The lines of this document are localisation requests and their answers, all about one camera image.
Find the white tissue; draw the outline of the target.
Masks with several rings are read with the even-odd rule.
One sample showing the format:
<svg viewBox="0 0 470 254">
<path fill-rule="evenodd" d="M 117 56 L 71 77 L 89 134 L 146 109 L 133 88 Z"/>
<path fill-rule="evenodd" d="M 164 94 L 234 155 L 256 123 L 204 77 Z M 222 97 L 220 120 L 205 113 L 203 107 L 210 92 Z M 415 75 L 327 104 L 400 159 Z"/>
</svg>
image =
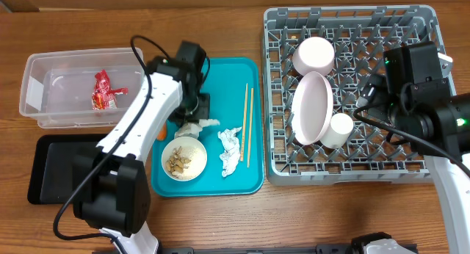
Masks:
<svg viewBox="0 0 470 254">
<path fill-rule="evenodd" d="M 221 141 L 224 151 L 220 154 L 220 159 L 223 162 L 222 177 L 226 178 L 233 174 L 236 166 L 239 163 L 241 156 L 240 141 L 236 134 L 242 130 L 242 127 L 226 129 L 219 131 L 217 137 Z"/>
<path fill-rule="evenodd" d="M 176 133 L 174 133 L 174 138 L 179 137 L 192 137 L 197 139 L 199 137 L 200 132 L 206 127 L 209 126 L 219 126 L 220 121 L 216 119 L 200 119 L 197 122 L 189 122 L 183 124 Z"/>
</svg>

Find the orange carrot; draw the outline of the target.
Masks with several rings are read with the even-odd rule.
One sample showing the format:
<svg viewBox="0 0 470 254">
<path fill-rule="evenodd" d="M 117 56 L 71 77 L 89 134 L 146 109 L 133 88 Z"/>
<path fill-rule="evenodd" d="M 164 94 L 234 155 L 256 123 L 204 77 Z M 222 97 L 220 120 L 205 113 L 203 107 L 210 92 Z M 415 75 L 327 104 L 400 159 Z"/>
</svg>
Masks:
<svg viewBox="0 0 470 254">
<path fill-rule="evenodd" d="M 164 123 L 156 139 L 159 141 L 164 141 L 167 138 L 167 123 Z"/>
</svg>

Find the red snack wrapper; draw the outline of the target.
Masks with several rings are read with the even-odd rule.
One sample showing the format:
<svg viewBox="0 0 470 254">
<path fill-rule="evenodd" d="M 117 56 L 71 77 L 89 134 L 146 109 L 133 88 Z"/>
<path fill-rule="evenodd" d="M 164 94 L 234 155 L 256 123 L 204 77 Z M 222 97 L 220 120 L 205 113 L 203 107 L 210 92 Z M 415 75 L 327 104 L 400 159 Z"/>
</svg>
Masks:
<svg viewBox="0 0 470 254">
<path fill-rule="evenodd" d="M 93 110 L 116 109 L 116 95 L 127 95 L 127 87 L 112 89 L 110 78 L 105 70 L 95 74 L 95 86 L 92 94 Z"/>
</svg>

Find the large pink plate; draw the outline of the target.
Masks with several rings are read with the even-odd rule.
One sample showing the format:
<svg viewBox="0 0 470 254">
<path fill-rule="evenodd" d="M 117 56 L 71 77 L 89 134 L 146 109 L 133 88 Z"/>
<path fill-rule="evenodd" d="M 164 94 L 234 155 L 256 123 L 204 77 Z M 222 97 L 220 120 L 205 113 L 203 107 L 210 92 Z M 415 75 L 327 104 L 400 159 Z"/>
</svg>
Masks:
<svg viewBox="0 0 470 254">
<path fill-rule="evenodd" d="M 333 91 L 322 74 L 311 71 L 301 78 L 291 114 L 292 131 L 300 144 L 310 145 L 323 137 L 333 114 Z"/>
</svg>

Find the pink bowl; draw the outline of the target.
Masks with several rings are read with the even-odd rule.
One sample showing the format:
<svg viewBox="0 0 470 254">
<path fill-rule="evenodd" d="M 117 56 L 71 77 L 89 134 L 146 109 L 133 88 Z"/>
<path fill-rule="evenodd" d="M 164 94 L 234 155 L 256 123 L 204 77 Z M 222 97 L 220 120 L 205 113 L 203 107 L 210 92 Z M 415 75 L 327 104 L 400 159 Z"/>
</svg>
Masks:
<svg viewBox="0 0 470 254">
<path fill-rule="evenodd" d="M 333 69 L 334 59 L 333 45 L 323 37 L 305 39 L 292 57 L 294 69 L 302 76 L 311 71 L 326 76 Z"/>
</svg>

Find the white cup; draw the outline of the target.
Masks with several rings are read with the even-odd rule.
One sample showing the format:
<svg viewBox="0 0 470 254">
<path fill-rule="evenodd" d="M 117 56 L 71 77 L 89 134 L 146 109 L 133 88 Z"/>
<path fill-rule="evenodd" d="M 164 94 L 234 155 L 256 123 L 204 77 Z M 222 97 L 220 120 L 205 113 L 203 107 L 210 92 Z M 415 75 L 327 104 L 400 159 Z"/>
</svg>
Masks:
<svg viewBox="0 0 470 254">
<path fill-rule="evenodd" d="M 354 128 L 353 119 L 344 113 L 337 113 L 332 116 L 327 131 L 320 142 L 330 149 L 342 147 L 350 136 Z"/>
</svg>

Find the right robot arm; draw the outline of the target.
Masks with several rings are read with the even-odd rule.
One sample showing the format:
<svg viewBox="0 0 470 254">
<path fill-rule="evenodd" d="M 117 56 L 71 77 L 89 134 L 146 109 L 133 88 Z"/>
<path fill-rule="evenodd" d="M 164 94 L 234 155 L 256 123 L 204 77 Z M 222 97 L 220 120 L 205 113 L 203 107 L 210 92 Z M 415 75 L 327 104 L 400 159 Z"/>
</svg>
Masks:
<svg viewBox="0 0 470 254">
<path fill-rule="evenodd" d="M 408 143 L 438 192 L 451 253 L 469 252 L 469 95 L 453 95 L 452 58 L 432 41 L 387 50 L 386 73 L 360 93 L 355 119 Z"/>
</svg>

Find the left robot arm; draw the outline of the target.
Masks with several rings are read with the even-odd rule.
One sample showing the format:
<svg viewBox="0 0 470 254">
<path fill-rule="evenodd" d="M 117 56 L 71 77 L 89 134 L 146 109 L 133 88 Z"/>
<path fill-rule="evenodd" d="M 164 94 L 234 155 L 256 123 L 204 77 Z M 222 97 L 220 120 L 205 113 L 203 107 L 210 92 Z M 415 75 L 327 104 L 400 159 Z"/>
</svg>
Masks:
<svg viewBox="0 0 470 254">
<path fill-rule="evenodd" d="M 72 162 L 73 191 L 65 206 L 119 253 L 160 253 L 146 219 L 151 195 L 145 161 L 162 126 L 209 120 L 210 96 L 200 91 L 210 59 L 184 41 L 175 57 L 164 53 L 142 62 L 146 80 L 119 123 L 94 148 L 78 151 Z"/>
</svg>

